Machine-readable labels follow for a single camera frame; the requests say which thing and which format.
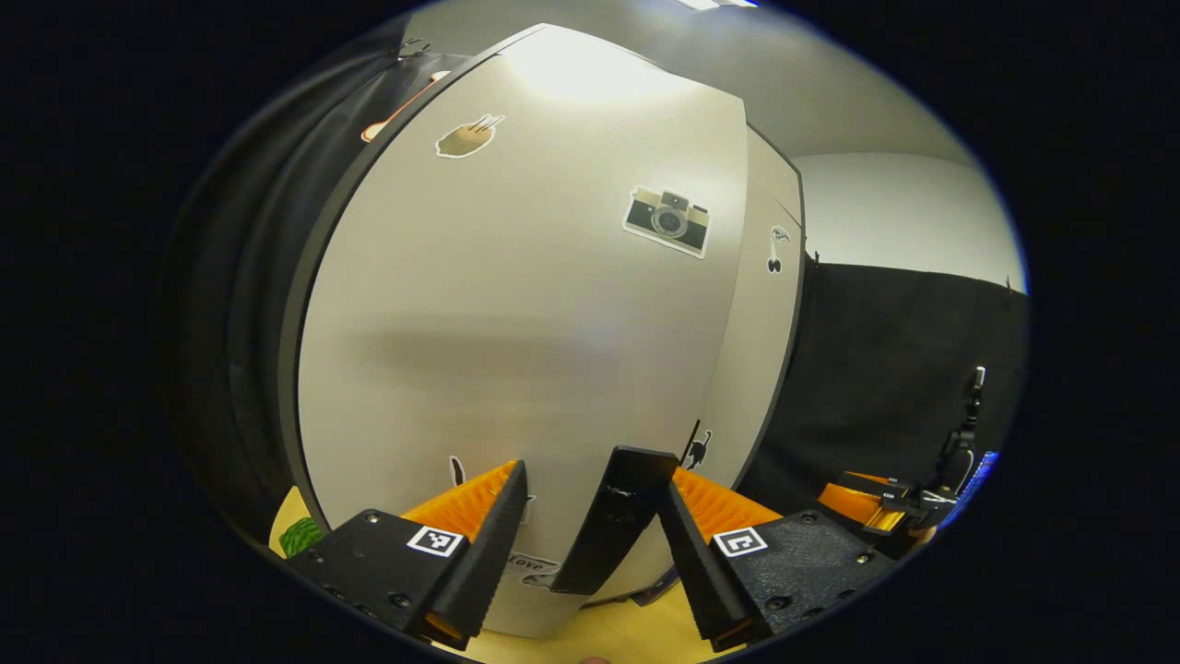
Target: black curtain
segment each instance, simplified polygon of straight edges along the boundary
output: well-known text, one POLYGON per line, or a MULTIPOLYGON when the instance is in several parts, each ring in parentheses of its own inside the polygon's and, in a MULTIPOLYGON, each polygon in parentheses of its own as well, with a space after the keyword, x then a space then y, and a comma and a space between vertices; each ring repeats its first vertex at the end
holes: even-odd
POLYGON ((781 514, 838 518, 817 499, 845 471, 926 480, 963 422, 976 367, 988 370, 978 456, 1001 447, 1027 376, 1027 295, 949 274, 805 261, 792 359, 740 493, 781 514))
POLYGON ((407 17, 288 84, 221 150, 179 213, 160 278, 162 393, 183 456, 223 515, 266 543, 293 486, 275 362, 291 274, 345 170, 385 120, 464 55, 399 60, 407 17))

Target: camera sticker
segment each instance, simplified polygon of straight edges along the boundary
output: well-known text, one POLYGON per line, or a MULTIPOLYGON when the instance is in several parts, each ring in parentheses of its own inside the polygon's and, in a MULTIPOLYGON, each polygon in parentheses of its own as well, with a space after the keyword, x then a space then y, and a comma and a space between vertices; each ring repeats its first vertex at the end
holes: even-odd
POLYGON ((434 143, 434 153, 447 159, 470 157, 496 138, 496 125, 504 116, 484 113, 476 121, 460 124, 434 143))
POLYGON ((636 186, 623 229, 703 258, 709 238, 709 210, 667 189, 636 186))
POLYGON ((463 535, 458 533, 422 526, 422 530, 418 531, 418 534, 406 543, 406 546, 415 551, 430 553, 431 555, 451 558, 451 554, 454 553, 454 550, 461 541, 463 535))

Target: hand sticker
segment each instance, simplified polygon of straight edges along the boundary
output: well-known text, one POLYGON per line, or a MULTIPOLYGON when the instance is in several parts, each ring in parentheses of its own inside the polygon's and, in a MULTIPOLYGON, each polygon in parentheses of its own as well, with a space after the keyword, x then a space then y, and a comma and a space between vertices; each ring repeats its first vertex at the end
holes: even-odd
POLYGON ((503 120, 504 116, 484 113, 476 121, 460 124, 434 143, 434 152, 448 159, 471 156, 492 142, 496 137, 496 125, 503 120))

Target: cat sticker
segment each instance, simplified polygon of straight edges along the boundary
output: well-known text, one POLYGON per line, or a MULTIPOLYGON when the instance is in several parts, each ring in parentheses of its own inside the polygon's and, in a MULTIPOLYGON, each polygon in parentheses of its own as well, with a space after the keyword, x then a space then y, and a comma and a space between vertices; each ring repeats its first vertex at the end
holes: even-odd
POLYGON ((696 440, 696 430, 701 426, 701 421, 696 421, 696 426, 693 427, 693 433, 688 436, 688 445, 684 446, 684 454, 680 456, 680 467, 684 471, 693 471, 700 468, 704 464, 704 455, 709 452, 709 440, 713 439, 713 430, 706 429, 704 439, 696 440))

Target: sticker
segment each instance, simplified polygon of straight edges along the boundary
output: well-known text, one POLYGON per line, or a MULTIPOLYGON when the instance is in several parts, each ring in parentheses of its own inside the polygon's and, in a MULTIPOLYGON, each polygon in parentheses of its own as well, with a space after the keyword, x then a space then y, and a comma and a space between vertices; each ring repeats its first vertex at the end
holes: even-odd
POLYGON ((709 452, 709 439, 713 438, 713 430, 707 429, 704 432, 703 441, 689 441, 688 447, 684 448, 684 456, 681 459, 681 467, 684 471, 693 471, 700 468, 704 464, 704 455, 709 452))
POLYGON ((470 157, 496 138, 496 125, 504 116, 484 113, 476 121, 467 121, 452 129, 434 143, 434 153, 448 159, 470 157))
POLYGON ((721 553, 726 554, 726 558, 738 558, 739 555, 767 548, 766 543, 754 532, 754 528, 719 533, 713 535, 713 541, 717 543, 717 546, 721 547, 721 553))
POLYGON ((419 96, 421 96, 422 92, 426 92, 427 90, 430 90, 431 85, 434 85, 435 83, 438 83, 438 80, 440 78, 442 78, 442 75, 439 75, 440 73, 442 75, 446 75, 446 74, 448 74, 451 72, 438 72, 434 75, 432 75, 431 77, 431 81, 426 85, 426 87, 422 87, 421 90, 419 90, 418 94, 414 94, 413 97, 409 98, 408 101, 406 101, 405 104, 402 104, 400 109, 398 109, 396 111, 393 111, 392 116, 385 118, 381 121, 376 121, 376 123, 373 123, 373 124, 366 126, 365 131, 361 132, 361 140, 363 140, 366 143, 372 143, 373 139, 376 138, 376 134, 382 129, 385 129, 385 125, 389 124, 389 120, 392 120, 393 118, 398 117, 398 113, 400 113, 401 111, 406 110, 406 106, 408 106, 409 104, 412 104, 414 101, 414 99, 417 99, 419 96))
MULTIPOLYGON (((459 485, 467 481, 467 472, 463 468, 463 462, 459 461, 458 456, 451 455, 447 458, 447 466, 451 469, 451 486, 458 487, 459 485)), ((529 525, 529 515, 532 513, 530 509, 532 507, 532 501, 537 500, 537 497, 529 494, 524 499, 524 512, 520 514, 520 525, 529 525)))
POLYGON ((787 232, 786 228, 775 225, 771 229, 771 259, 766 261, 766 268, 771 271, 771 274, 779 274, 782 271, 782 261, 779 259, 779 251, 775 246, 784 239, 787 242, 791 241, 791 235, 787 232))
POLYGON ((537 497, 529 494, 524 499, 524 514, 520 515, 520 525, 529 525, 529 515, 532 513, 532 501, 537 500, 537 497))
POLYGON ((431 555, 451 558, 451 554, 454 553, 454 550, 461 541, 463 535, 458 533, 448 533, 439 528, 422 526, 422 530, 418 531, 418 534, 406 543, 406 546, 431 555))
POLYGON ((709 210, 667 189, 636 186, 623 229, 703 258, 709 239, 709 210))
POLYGON ((556 572, 550 574, 525 574, 524 577, 520 577, 520 583, 535 589, 549 589, 553 585, 553 579, 556 577, 556 572))
POLYGON ((552 574, 560 564, 513 551, 505 568, 517 574, 552 574))
POLYGON ((451 456, 451 486, 458 487, 467 481, 467 473, 463 469, 463 462, 458 456, 451 456))

